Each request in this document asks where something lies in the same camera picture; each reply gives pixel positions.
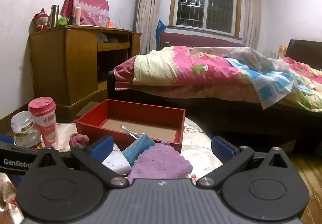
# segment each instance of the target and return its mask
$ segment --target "metal screw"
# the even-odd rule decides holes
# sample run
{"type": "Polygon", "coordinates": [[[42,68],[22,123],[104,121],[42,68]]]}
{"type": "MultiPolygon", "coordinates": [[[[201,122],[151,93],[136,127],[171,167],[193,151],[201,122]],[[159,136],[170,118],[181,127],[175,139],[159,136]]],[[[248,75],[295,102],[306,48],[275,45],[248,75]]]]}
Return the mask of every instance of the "metal screw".
{"type": "Polygon", "coordinates": [[[215,181],[210,177],[202,177],[199,179],[199,184],[205,187],[211,186],[215,183],[215,181]]]}
{"type": "Polygon", "coordinates": [[[126,179],[123,177],[114,177],[111,179],[111,183],[115,186],[124,186],[126,183],[126,179]]]}

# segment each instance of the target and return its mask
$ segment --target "gray ribbed surface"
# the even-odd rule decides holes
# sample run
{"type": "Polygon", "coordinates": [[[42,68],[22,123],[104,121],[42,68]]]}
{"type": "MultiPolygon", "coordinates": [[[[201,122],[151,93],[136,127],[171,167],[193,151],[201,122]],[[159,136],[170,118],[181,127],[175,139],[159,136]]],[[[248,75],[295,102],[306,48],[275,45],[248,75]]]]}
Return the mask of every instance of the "gray ribbed surface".
{"type": "MultiPolygon", "coordinates": [[[[35,224],[25,220],[23,224],[35,224]]],[[[232,214],[212,190],[196,188],[189,179],[138,179],[110,192],[103,205],[75,224],[246,224],[232,214]]],[[[300,224],[294,220],[290,224],[300,224]]]]}

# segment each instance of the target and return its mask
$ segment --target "window pane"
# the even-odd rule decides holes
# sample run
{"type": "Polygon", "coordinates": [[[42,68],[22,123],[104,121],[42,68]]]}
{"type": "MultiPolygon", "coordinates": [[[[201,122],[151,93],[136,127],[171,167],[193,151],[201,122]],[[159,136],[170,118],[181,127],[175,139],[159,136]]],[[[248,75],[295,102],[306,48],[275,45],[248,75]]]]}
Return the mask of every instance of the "window pane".
{"type": "Polygon", "coordinates": [[[204,0],[179,0],[177,25],[202,28],[204,0]]]}
{"type": "Polygon", "coordinates": [[[208,0],[206,28],[231,33],[234,0],[208,0]]]}

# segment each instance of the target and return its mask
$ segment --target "white logo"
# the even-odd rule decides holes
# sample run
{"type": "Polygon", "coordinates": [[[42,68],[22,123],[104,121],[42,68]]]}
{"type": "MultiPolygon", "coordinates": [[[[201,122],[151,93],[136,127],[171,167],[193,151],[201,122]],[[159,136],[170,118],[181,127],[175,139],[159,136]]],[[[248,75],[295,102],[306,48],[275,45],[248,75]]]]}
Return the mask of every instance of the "white logo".
{"type": "Polygon", "coordinates": [[[159,184],[160,186],[164,186],[164,185],[168,184],[168,182],[165,182],[165,181],[163,180],[163,181],[159,182],[158,184],[159,184]]]}
{"type": "Polygon", "coordinates": [[[31,163],[27,164],[26,162],[9,161],[8,159],[4,159],[3,163],[5,165],[17,166],[17,167],[22,167],[22,168],[30,168],[30,166],[31,166],[31,163]]]}

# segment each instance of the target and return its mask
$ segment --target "wooden desk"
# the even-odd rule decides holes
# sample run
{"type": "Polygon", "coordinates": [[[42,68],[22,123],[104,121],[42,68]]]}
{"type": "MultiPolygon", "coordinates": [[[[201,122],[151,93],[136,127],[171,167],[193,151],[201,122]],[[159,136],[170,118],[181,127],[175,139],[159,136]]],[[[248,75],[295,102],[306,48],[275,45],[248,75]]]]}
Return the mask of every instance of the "wooden desk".
{"type": "Polygon", "coordinates": [[[105,74],[138,55],[141,34],[92,26],[60,26],[29,35],[35,97],[52,97],[59,122],[107,98],[105,74]],[[118,43],[98,43],[98,33],[118,43]]]}

